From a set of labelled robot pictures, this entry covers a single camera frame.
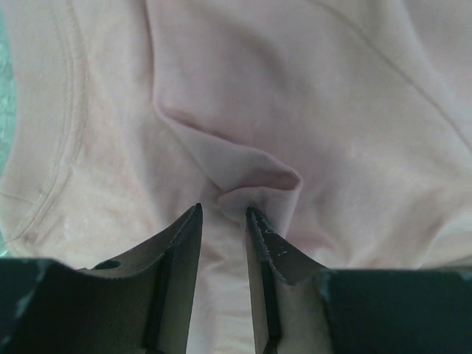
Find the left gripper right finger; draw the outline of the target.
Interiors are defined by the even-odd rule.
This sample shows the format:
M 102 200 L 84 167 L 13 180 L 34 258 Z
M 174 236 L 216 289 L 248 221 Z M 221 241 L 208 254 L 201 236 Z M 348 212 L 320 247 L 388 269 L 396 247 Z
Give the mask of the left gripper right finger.
M 471 269 L 329 269 L 246 211 L 257 353 L 469 353 Z

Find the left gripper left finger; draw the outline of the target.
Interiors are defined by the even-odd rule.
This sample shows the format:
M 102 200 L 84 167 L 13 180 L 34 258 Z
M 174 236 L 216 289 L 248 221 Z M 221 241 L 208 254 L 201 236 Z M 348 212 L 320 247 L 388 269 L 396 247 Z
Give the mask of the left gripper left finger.
M 1 260 L 3 353 L 185 353 L 203 210 L 92 269 Z

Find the pink graphic t-shirt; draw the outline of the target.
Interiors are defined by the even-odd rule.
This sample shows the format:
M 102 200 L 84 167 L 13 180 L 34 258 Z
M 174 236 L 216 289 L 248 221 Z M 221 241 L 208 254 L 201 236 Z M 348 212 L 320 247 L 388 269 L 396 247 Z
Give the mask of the pink graphic t-shirt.
M 469 1 L 3 1 L 9 253 L 91 268 L 204 208 L 189 353 L 252 353 L 257 207 L 329 268 L 471 264 Z

